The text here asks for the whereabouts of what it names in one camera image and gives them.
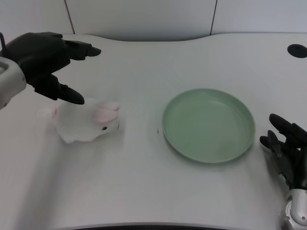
stuffed bunny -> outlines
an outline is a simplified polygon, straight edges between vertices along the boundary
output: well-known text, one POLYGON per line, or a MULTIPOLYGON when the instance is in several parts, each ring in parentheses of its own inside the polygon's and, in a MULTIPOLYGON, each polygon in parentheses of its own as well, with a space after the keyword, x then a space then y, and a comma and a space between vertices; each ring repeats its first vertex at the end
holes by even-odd
POLYGON ((85 99, 83 105, 64 102, 55 109, 53 122, 66 143, 92 141, 117 127, 118 110, 116 102, 93 98, 85 99))

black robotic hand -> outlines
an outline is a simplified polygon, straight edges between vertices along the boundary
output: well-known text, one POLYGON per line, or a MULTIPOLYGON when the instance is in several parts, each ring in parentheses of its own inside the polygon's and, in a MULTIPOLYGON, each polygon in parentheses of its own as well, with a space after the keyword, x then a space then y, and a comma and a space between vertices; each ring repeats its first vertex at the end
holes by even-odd
POLYGON ((73 60, 97 56, 100 49, 79 41, 65 41, 61 34, 27 33, 3 46, 0 56, 16 62, 24 73, 26 82, 35 92, 53 100, 58 98, 74 104, 84 104, 84 98, 67 85, 59 83, 53 72, 73 60))
POLYGON ((260 137, 260 142, 271 150, 271 161, 290 189, 307 190, 307 132, 275 114, 270 115, 270 122, 286 141, 279 141, 269 130, 267 137, 260 137))

pink rabbit ear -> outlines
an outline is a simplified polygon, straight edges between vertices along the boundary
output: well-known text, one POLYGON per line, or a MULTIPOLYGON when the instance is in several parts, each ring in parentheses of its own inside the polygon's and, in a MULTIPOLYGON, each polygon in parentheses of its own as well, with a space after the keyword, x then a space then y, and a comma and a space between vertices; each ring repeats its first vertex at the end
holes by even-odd
POLYGON ((97 109, 94 112, 93 119, 98 123, 107 123, 114 121, 118 116, 116 111, 112 111, 109 109, 97 109))
POLYGON ((119 104, 117 102, 101 102, 99 103, 99 108, 101 109, 109 109, 112 111, 118 111, 119 110, 119 104))

white table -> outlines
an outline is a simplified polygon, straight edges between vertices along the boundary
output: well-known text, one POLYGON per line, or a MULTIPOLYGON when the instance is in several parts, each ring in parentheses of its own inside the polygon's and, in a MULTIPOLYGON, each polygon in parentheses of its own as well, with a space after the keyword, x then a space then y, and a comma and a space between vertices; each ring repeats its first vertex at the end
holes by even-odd
POLYGON ((176 223, 275 229, 287 187, 259 136, 270 113, 307 128, 307 34, 224 34, 183 42, 120 42, 68 35, 102 50, 56 73, 84 96, 121 103, 118 131, 64 144, 42 114, 60 101, 31 86, 0 111, 0 229, 74 229, 176 223), (203 165, 165 142, 161 114, 177 94, 213 88, 239 98, 257 125, 239 159, 203 165))

black hole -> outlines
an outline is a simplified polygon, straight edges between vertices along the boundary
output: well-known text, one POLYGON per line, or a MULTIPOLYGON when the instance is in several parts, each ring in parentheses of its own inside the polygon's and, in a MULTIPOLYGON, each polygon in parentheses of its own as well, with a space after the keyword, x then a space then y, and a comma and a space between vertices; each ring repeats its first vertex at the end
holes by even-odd
POLYGON ((293 44, 288 46, 288 52, 296 58, 306 58, 307 57, 307 48, 302 45, 293 44))

